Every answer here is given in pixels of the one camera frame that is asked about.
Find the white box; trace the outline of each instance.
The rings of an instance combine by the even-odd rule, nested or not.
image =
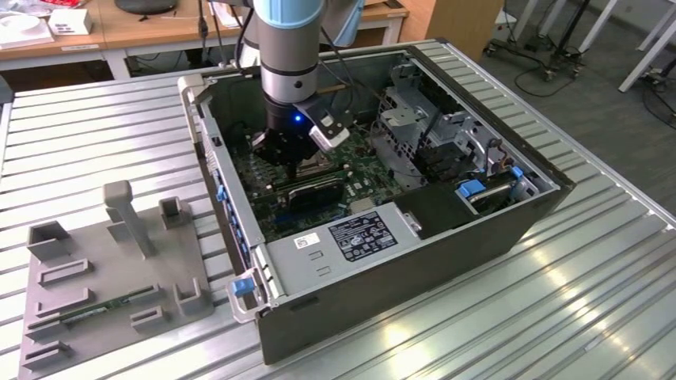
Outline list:
[[[506,42],[509,40],[509,28],[516,28],[516,19],[504,10],[500,11],[496,18],[496,26],[493,27],[493,40]]]
[[[89,34],[92,17],[85,9],[54,9],[49,17],[49,29],[57,36]]]
[[[53,38],[44,20],[40,20],[40,25],[25,32],[2,31],[2,33],[0,33],[0,50],[21,48],[24,46],[49,42],[53,42]]]

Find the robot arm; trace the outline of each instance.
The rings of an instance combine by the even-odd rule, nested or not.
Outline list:
[[[266,131],[253,150],[289,177],[318,149],[330,151],[349,136],[352,116],[336,112],[317,95],[322,19],[341,46],[353,42],[364,0],[226,0],[252,6],[265,95]]]

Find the power supply label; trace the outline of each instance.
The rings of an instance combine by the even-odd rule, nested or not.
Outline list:
[[[328,231],[348,261],[362,259],[397,245],[397,239],[376,211],[330,226]]]

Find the blue latch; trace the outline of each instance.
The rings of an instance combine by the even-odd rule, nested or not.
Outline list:
[[[510,167],[510,173],[514,175],[516,179],[520,180],[524,177],[524,171],[518,166]]]
[[[460,187],[457,189],[460,190],[460,194],[465,198],[469,198],[474,194],[482,192],[485,190],[485,186],[478,180],[468,180],[460,184]]]
[[[236,279],[232,283],[232,290],[234,291],[236,297],[241,297],[242,295],[252,293],[256,290],[253,278],[246,277],[245,279]]]
[[[222,184],[218,185],[218,191],[216,192],[216,200],[222,202],[228,199],[228,195],[225,193],[225,186]]]

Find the gray 3d-printed holder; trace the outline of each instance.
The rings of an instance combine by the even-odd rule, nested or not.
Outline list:
[[[136,213],[126,181],[108,184],[104,195],[110,222],[29,229],[21,380],[213,312],[189,204],[172,197]]]

